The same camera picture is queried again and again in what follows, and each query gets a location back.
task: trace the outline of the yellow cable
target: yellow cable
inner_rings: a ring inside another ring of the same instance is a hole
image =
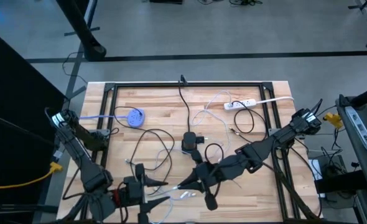
[[[29,181],[29,182],[26,182],[26,183],[23,183],[23,184],[14,184],[14,185],[0,186],[0,189],[11,189],[11,188],[15,188],[15,187],[23,187],[23,186],[26,186],[26,185],[30,185],[30,184],[36,183],[38,181],[44,180],[48,176],[52,175],[55,171],[61,171],[62,170],[62,166],[59,165],[59,164],[57,164],[57,163],[55,163],[55,162],[51,162],[50,166],[51,166],[51,168],[50,168],[48,174],[45,174],[44,176],[42,176],[42,177],[40,177],[38,179]]]

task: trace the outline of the black metal frame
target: black metal frame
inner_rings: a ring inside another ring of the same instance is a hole
[[[268,91],[269,96],[271,98],[275,97],[273,84],[272,82],[189,82],[188,83],[190,87],[207,87],[207,86],[248,86],[248,87],[256,87],[259,88],[261,100],[266,100],[266,94],[265,91]],[[110,92],[112,91],[112,99],[111,99],[111,106],[109,110],[109,114],[114,114],[114,108],[116,106],[117,101],[117,95],[118,95],[118,88],[130,88],[130,87],[177,87],[178,88],[178,82],[154,82],[154,83],[105,83],[105,87],[103,90],[103,96],[101,101],[101,108],[100,108],[100,115],[105,115],[106,110],[106,102],[108,99],[108,96]],[[277,110],[277,104],[276,102],[270,103],[272,106],[272,111],[274,115],[274,121],[276,124],[276,128],[281,128],[281,121],[279,117],[279,112]],[[266,122],[267,129],[270,129],[271,126],[271,119],[269,117],[268,107],[267,104],[262,104],[262,110],[264,112],[264,118]],[[113,118],[108,118],[107,122],[107,129],[111,131],[113,125]],[[97,129],[102,129],[103,127],[103,118],[98,118],[98,124]],[[288,157],[285,156],[285,152],[282,151],[283,154],[283,163],[284,163],[284,169],[286,172],[286,176],[290,183],[293,183],[292,181],[292,175],[290,170],[290,164]],[[97,152],[92,153],[92,159],[96,161],[96,158],[98,157]],[[103,151],[102,157],[101,157],[101,166],[106,167],[106,161],[108,158],[108,150]],[[282,219],[283,221],[289,218],[289,215],[287,213],[287,207],[286,207],[286,200],[283,192],[283,187],[281,181],[276,177],[276,187],[277,187],[277,193],[279,196],[279,204],[281,208],[282,213]],[[300,213],[299,208],[297,204],[294,202],[294,199],[290,197],[292,208],[293,208],[293,214],[295,219],[300,219]],[[87,217],[87,211],[88,206],[85,205],[83,207],[83,210],[80,214],[80,219],[86,219]]]

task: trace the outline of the black floor stripe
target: black floor stripe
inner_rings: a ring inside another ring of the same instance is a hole
[[[294,57],[346,57],[367,56],[367,50],[345,52],[293,52],[293,53],[256,53],[256,54],[198,54],[198,55],[150,55],[150,56],[117,56],[105,57],[98,62],[135,62],[146,60],[206,60],[206,59],[240,59],[240,58],[294,58]],[[29,63],[63,63],[65,58],[26,59]]]

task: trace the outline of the gray floor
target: gray floor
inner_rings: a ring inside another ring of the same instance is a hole
[[[367,23],[360,11],[346,7],[352,0],[264,0],[254,7],[230,7],[228,0],[203,6],[185,0],[181,6],[140,0],[101,0],[96,8],[95,37],[108,56],[321,52],[367,50]],[[76,36],[53,0],[0,1],[0,36],[24,58],[66,57],[76,52]],[[61,92],[69,77],[62,64],[33,64]],[[66,64],[67,72],[73,67]],[[188,80],[288,80],[295,105],[306,108],[323,98],[322,108],[333,105],[338,94],[356,95],[367,89],[367,56],[257,58],[100,62],[81,64],[87,81],[164,81],[184,74]],[[75,88],[84,83],[77,80]],[[79,112],[83,94],[72,102]],[[323,133],[333,128],[324,124]],[[331,136],[308,137],[310,155],[320,146],[330,148]],[[345,165],[356,161],[345,132],[338,143]],[[63,174],[52,180],[47,203],[58,204]],[[352,209],[323,209],[331,221],[356,222]]]

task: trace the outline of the white power strip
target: white power strip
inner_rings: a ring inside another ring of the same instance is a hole
[[[257,101],[254,99],[250,99],[250,100],[241,100],[240,102],[242,102],[244,105],[247,106],[247,108],[251,108],[257,105]],[[231,103],[224,103],[223,104],[223,108],[226,111],[236,111],[236,110],[240,110],[243,109],[244,106],[241,103],[238,102],[234,102],[233,104]]]

